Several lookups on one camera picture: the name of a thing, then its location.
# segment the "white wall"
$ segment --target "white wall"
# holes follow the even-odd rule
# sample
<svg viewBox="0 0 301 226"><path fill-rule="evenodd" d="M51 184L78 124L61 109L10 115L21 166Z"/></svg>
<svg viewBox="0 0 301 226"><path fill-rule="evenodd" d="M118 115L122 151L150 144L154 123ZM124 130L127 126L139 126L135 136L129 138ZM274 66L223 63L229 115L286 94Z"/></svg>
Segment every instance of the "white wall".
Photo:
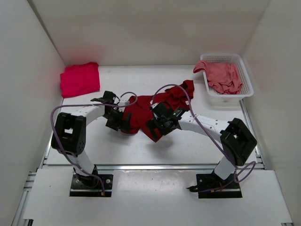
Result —
<svg viewBox="0 0 301 226"><path fill-rule="evenodd" d="M0 225L11 225L61 103L64 64L25 0L0 1Z"/></svg>
<svg viewBox="0 0 301 226"><path fill-rule="evenodd" d="M269 0L33 0L66 64L194 64L240 53Z"/></svg>
<svg viewBox="0 0 301 226"><path fill-rule="evenodd" d="M272 0L244 54L254 96L247 109L264 159L301 225L301 1Z"/></svg>

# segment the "white panel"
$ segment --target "white panel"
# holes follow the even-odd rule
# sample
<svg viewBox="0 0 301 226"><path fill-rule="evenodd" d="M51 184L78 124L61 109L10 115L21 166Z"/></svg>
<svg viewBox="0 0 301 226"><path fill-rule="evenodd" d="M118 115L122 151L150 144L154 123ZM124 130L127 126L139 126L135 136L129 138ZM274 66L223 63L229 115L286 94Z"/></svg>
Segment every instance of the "white panel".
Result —
<svg viewBox="0 0 301 226"><path fill-rule="evenodd" d="M40 169L24 218L34 225L280 226L291 222L273 171L241 183L243 198L198 199L196 171L114 171L111 198L69 197L72 169Z"/></svg>
<svg viewBox="0 0 301 226"><path fill-rule="evenodd" d="M67 64L190 65L240 53L269 0L33 0Z"/></svg>
<svg viewBox="0 0 301 226"><path fill-rule="evenodd" d="M0 225L11 225L28 172L39 166L63 68L28 3L1 0Z"/></svg>
<svg viewBox="0 0 301 226"><path fill-rule="evenodd" d="M296 225L301 225L300 21L301 1L272 0L244 54L254 88L247 109Z"/></svg>
<svg viewBox="0 0 301 226"><path fill-rule="evenodd" d="M126 91L153 95L161 86L191 79L195 86L191 102L195 113L219 120L231 121L235 117L244 120L239 102L231 108L210 105L202 74L193 74L192 70L192 65L99 67L101 91L66 98L63 104L87 104L94 97L102 97L106 90L118 96ZM62 110L71 113L76 109ZM223 157L208 137L191 131L175 130L155 143L142 131L127 135L105 124L106 119L99 118L87 127L85 150L95 164L217 164ZM254 152L248 161L256 161ZM57 150L51 149L47 164L69 163Z"/></svg>

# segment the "red cloth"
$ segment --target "red cloth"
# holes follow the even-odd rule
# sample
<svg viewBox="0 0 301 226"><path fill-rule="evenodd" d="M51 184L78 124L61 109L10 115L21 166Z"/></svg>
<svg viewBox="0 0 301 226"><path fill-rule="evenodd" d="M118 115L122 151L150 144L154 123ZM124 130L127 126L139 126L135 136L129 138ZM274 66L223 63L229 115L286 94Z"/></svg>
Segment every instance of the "red cloth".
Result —
<svg viewBox="0 0 301 226"><path fill-rule="evenodd" d="M98 64L90 62L65 68L61 74L62 97L76 97L100 90Z"/></svg>
<svg viewBox="0 0 301 226"><path fill-rule="evenodd" d="M193 73L201 70L206 72L208 86L222 94L239 94L243 83L240 80L237 66L235 64L210 63L201 60L196 64Z"/></svg>
<svg viewBox="0 0 301 226"><path fill-rule="evenodd" d="M180 86L186 90L190 99L193 99L193 81L185 80ZM131 112L132 117L130 120L129 133L134 134L137 133L139 129L141 129L150 139L154 140L154 138L151 135L151 132L145 124L147 121L153 118L152 113L150 111L151 98L152 96L139 96L136 104L125 108L123 119L126 118L127 113ZM130 97L129 99L130 103L134 102L134 100L134 96ZM183 90L181 90L179 87L172 87L170 89L166 89L164 93L158 93L155 96L153 104L163 101L167 101L174 110L177 107L184 107L189 109L189 106L186 103L186 95L184 94ZM155 131L159 140L162 136L159 134L158 130Z"/></svg>

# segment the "pink cloth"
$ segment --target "pink cloth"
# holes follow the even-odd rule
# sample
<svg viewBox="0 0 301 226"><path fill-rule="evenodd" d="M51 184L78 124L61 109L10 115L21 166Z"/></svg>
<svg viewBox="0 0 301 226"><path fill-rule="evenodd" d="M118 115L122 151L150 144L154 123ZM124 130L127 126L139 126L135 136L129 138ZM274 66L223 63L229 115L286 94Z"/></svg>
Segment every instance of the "pink cloth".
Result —
<svg viewBox="0 0 301 226"><path fill-rule="evenodd" d="M222 94L239 94L243 83L240 80L238 69L235 64L210 63L201 60L196 64L193 73L201 70L206 72L208 86Z"/></svg>
<svg viewBox="0 0 301 226"><path fill-rule="evenodd" d="M100 90L98 63L73 65L61 74L62 97L76 97Z"/></svg>

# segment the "laundry basket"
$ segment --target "laundry basket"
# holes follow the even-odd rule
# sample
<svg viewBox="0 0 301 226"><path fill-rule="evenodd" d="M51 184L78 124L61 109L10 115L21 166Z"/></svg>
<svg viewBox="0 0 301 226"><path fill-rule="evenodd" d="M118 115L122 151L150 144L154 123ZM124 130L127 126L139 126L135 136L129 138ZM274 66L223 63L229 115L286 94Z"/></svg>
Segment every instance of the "laundry basket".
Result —
<svg viewBox="0 0 301 226"><path fill-rule="evenodd" d="M209 100L213 103L233 103L237 102L244 97L250 97L253 95L253 87L251 85L248 73L246 72L245 65L242 58L238 54L231 53L209 53L202 54L201 60L206 60L212 63L228 62L230 64L236 64L240 76L240 80L243 83L243 87L239 94L225 95L216 92L213 88L208 86L206 72L203 71L203 76L205 79L205 85L207 92L209 94Z"/></svg>

